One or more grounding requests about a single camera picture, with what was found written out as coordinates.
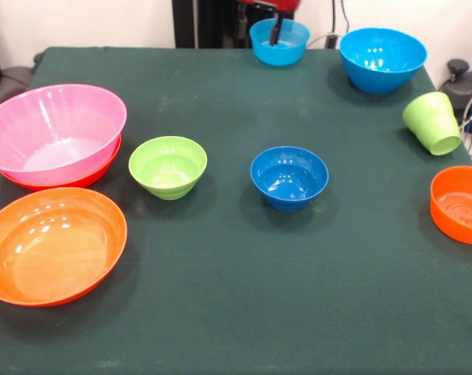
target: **lime green cup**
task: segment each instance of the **lime green cup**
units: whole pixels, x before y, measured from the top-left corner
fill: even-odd
[[[460,131],[448,95],[429,92],[414,99],[402,119],[432,155],[444,155],[461,143]]]
[[[132,177],[168,201],[184,197],[205,172],[206,152],[184,137],[158,137],[137,147],[128,161]]]

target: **orange bowl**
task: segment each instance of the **orange bowl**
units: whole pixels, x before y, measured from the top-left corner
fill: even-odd
[[[472,166],[453,166],[434,177],[431,216],[445,234],[472,245]]]
[[[40,191],[40,190],[45,190],[45,189],[62,188],[62,187],[65,187],[65,188],[78,188],[78,187],[79,188],[86,188],[86,187],[92,185],[93,183],[97,182],[97,180],[99,178],[104,176],[104,174],[108,171],[108,169],[111,167],[111,164],[113,164],[114,160],[118,156],[118,151],[120,150],[120,146],[121,146],[121,134],[118,136],[118,143],[116,143],[116,148],[115,148],[113,154],[111,155],[111,158],[107,161],[107,163],[104,166],[101,166],[98,170],[90,173],[88,176],[86,176],[86,177],[84,177],[80,180],[68,182],[67,184],[54,185],[54,186],[25,184],[25,183],[19,182],[18,180],[14,179],[13,177],[9,176],[8,174],[2,172],[1,170],[0,170],[0,174],[4,178],[6,178],[7,180],[12,181],[14,184],[22,186],[23,188],[29,189],[31,191]]]
[[[96,191],[58,187],[0,211],[0,300],[52,306],[95,288],[127,240],[120,208]]]

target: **blue bowl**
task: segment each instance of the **blue bowl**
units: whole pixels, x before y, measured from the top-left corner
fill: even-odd
[[[388,94],[403,86],[425,63],[427,50],[397,30],[367,28],[340,41],[340,54],[352,83],[370,94]]]
[[[275,18],[262,20],[250,28],[253,52],[257,59],[272,66],[288,66],[298,62],[306,51],[309,30],[297,21],[283,20],[279,39],[270,45]]]
[[[250,167],[264,199],[280,211],[295,211],[314,199],[328,183],[328,168],[317,155],[300,147],[269,148]]]

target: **overturned cup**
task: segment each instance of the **overturned cup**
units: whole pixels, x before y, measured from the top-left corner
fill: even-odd
[[[448,95],[429,92],[411,101],[402,119],[432,155],[449,154],[461,143],[459,126]]]

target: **large pink bowl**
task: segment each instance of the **large pink bowl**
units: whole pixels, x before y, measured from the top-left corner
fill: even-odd
[[[123,101],[86,84],[27,91],[0,105],[0,171],[25,184],[57,185],[104,166],[127,119]]]

